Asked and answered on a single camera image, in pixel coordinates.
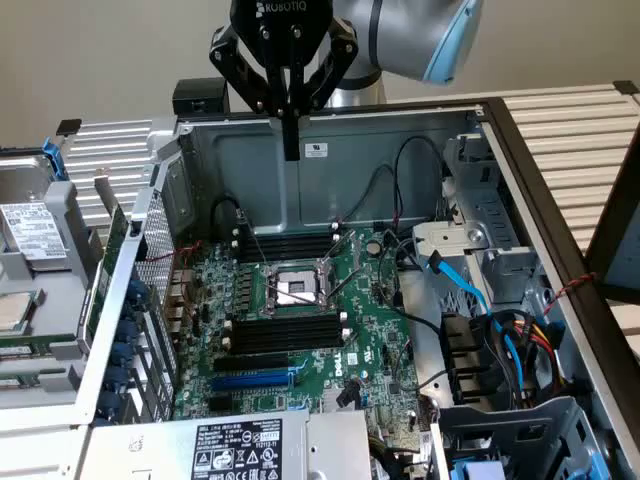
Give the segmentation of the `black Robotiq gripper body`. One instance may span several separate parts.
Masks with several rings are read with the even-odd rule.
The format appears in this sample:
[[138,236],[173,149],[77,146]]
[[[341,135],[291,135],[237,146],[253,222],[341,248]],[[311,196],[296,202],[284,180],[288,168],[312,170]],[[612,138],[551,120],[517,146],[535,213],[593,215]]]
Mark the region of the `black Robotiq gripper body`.
[[314,58],[333,19],[332,1],[233,1],[231,25],[260,66],[303,67]]

